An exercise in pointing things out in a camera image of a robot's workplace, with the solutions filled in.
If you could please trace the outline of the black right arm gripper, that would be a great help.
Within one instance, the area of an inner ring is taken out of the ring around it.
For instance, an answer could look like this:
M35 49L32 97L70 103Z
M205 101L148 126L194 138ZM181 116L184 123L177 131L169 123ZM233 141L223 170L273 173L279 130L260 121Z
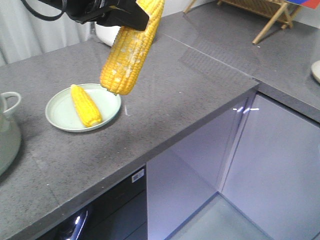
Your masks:
M42 0L77 23L94 22L104 27L129 27L144 31L149 15L136 0Z

